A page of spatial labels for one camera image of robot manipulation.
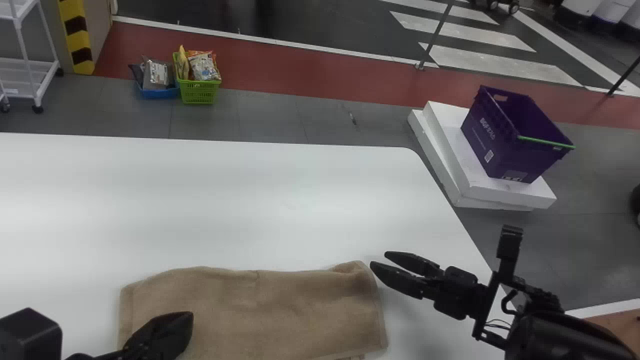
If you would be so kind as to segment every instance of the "white foam board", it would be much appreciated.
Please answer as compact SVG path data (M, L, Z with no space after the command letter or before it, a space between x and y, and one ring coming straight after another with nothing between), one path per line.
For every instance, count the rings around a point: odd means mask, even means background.
M519 183L488 177L460 127L469 109L429 101L422 113L462 196L505 204L547 209L556 195L543 177Z
M440 149L436 136L429 128L429 124L422 111L412 110L407 119L411 125L413 132L416 134L418 142L422 147L427 159L429 160L438 179L442 183L445 193L449 197L451 204L459 208L477 208L477 209L499 209L499 210L515 210L515 211L531 211L533 208L527 206L517 206L510 204L502 204L494 201L479 200L462 196L456 181L451 173L451 166L444 160L444 154Z

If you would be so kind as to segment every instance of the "folded towel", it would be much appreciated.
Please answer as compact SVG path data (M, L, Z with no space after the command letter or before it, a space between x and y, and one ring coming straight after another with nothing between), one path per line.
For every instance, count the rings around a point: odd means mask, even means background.
M120 294L120 346L151 318L193 312L181 360L362 359L387 347L378 288L360 261L325 271L170 270Z

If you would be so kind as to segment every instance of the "black wheel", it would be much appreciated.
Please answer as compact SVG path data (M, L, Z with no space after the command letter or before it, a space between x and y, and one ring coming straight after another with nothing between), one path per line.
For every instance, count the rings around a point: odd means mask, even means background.
M516 12L518 12L518 10L520 9L520 3L518 1L514 1L511 3L511 5L509 5L509 13L511 15L515 14Z

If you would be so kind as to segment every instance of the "snack bag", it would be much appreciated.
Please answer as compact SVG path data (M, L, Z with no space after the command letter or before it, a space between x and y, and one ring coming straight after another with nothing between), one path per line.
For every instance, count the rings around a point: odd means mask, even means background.
M189 61L187 60L187 55L184 51L184 47L180 45L180 49L178 50L180 56L178 57L178 77L183 80L189 79Z
M196 81L221 80L218 70L214 65L216 55L212 51L189 51L187 59L193 70L193 78Z
M143 89L166 89L173 84L173 66L165 61L142 56L144 64Z

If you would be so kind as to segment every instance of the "blue basket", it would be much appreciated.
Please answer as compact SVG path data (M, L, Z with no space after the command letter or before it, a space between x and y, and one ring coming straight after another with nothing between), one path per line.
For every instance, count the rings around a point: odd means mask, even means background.
M462 132L488 176L529 184L575 149L530 97L487 86Z
M178 84L176 84L175 88L145 90L136 82L136 87L140 90L140 94L142 94L142 97L145 99L169 99L171 97L180 96L180 85Z
M167 88L167 89L142 89L140 83L142 83L142 71L140 70L140 65L131 64L129 65L131 69L131 73L133 74L133 82L136 84L136 88L140 91L140 94L145 99L169 99L172 97L178 97L180 95L180 85L178 82L175 82L175 88Z

